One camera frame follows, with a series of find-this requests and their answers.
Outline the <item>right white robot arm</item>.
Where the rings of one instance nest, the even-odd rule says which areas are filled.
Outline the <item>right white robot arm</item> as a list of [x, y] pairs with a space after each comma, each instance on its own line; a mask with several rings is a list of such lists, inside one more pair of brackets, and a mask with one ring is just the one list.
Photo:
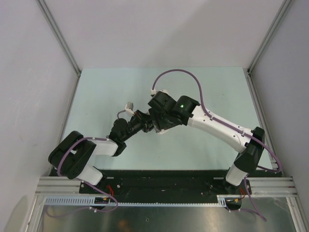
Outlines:
[[167, 131], [178, 125], [190, 126], [209, 133], [231, 146], [238, 155], [223, 181], [223, 189], [234, 194], [247, 174], [254, 172], [264, 151], [265, 132], [262, 128], [244, 128], [212, 115], [202, 105], [188, 97], [177, 101], [164, 91], [153, 90], [149, 101], [149, 114], [157, 132]]

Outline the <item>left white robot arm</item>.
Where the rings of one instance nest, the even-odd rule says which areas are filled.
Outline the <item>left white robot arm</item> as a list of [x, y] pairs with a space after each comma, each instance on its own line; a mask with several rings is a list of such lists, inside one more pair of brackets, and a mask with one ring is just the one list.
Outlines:
[[74, 130], [50, 153], [48, 162], [56, 168], [58, 176], [80, 179], [89, 183], [94, 192], [102, 193], [107, 182], [102, 172], [89, 164], [90, 158], [97, 155], [117, 157], [126, 148], [126, 140], [139, 131], [150, 132], [153, 128], [151, 116], [137, 110], [129, 121], [116, 119], [105, 138], [84, 137]]

